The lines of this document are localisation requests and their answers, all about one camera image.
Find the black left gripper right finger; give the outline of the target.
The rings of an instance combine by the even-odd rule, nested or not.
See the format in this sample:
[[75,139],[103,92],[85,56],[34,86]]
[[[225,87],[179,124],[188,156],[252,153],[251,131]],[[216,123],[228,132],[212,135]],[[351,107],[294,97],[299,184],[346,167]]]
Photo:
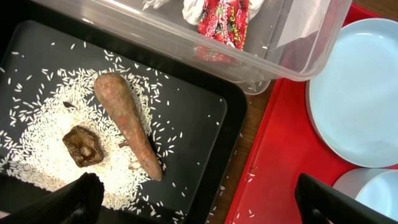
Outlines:
[[397,224],[306,173],[298,177],[295,201],[302,223]]

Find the large light blue plate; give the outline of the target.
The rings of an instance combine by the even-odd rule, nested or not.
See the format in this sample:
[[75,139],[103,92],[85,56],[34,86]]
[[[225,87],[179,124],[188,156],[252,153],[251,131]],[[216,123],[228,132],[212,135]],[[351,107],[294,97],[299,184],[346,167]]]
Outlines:
[[397,22],[371,18],[341,29],[323,71],[307,83],[323,142],[361,167],[397,164]]

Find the brown carrot piece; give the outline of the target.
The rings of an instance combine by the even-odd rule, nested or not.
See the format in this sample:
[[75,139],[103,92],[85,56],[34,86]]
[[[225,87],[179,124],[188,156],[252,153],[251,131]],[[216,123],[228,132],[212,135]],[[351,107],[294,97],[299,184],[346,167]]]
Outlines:
[[151,179],[162,180],[162,169],[144,131],[127,81],[117,73],[105,73],[95,79],[94,90],[142,168]]

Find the brown food scrap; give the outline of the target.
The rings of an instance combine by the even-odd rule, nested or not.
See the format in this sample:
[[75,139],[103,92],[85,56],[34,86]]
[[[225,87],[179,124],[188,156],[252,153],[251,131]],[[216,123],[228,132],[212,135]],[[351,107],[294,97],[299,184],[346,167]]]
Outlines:
[[88,167],[103,161],[99,137],[89,129],[74,126],[62,139],[78,167]]

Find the light blue bowl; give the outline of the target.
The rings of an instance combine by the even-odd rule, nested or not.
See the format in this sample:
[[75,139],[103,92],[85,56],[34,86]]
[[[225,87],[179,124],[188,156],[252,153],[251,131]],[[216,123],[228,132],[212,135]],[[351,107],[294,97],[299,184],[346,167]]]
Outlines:
[[333,188],[363,205],[397,220],[397,170],[353,169],[343,174]]

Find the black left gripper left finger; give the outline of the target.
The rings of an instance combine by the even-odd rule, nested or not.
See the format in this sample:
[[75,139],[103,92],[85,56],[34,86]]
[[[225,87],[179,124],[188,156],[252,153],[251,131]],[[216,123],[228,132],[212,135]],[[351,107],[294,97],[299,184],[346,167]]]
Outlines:
[[94,173],[46,195],[1,218],[1,224],[89,223],[98,221],[104,199],[104,183]]

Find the white rice grains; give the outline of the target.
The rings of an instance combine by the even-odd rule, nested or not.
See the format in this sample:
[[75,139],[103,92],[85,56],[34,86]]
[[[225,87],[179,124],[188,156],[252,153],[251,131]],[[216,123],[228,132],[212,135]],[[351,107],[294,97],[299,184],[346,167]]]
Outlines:
[[[152,180],[94,93],[118,72],[137,103],[163,178]],[[76,40],[17,40],[1,61],[1,171],[54,191],[83,173],[104,183],[106,223],[115,213],[183,223],[226,114],[223,97],[108,49]],[[102,162],[78,167],[62,139],[74,126],[99,137]]]

